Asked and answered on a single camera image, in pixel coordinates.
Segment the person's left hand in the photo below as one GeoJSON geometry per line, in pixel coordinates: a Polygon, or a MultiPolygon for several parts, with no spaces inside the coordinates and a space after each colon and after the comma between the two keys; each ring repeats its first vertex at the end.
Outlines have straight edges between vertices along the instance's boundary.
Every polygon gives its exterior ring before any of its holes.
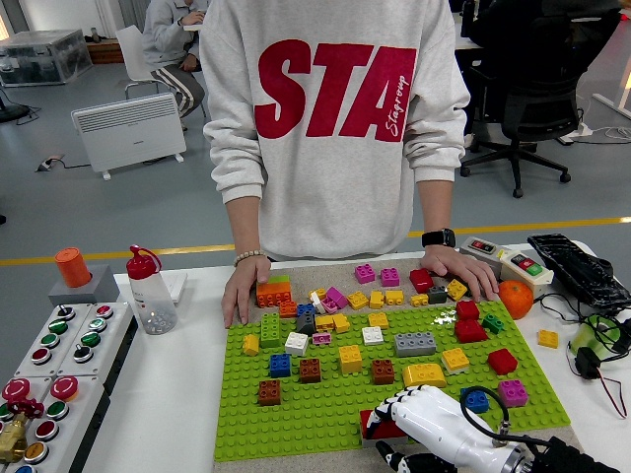
{"type": "Polygon", "coordinates": [[[439,276],[451,274],[460,278],[470,289],[476,302],[482,298],[495,300],[499,293],[497,279],[486,262],[462,255],[452,247],[427,246],[420,265],[439,276]]]}

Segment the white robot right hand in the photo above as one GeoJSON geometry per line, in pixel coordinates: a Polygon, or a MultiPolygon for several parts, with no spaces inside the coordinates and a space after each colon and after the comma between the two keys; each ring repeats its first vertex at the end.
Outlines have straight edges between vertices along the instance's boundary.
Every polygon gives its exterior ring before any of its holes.
{"type": "Polygon", "coordinates": [[[367,421],[371,438],[384,420],[393,420],[409,437],[456,467],[475,472],[519,472],[526,455],[515,442],[496,446],[490,437],[471,425],[460,407],[440,388],[410,387],[386,399],[367,421]]]}

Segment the person's right hand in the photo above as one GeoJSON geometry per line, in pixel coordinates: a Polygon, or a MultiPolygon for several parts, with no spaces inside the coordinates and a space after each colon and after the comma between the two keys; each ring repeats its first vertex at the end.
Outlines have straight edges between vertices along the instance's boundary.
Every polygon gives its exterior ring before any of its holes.
{"type": "Polygon", "coordinates": [[[233,324],[236,315],[242,324],[248,323],[250,290],[256,283],[266,283],[270,270],[271,262],[264,255],[249,256],[237,264],[221,300],[226,328],[233,324]]]}

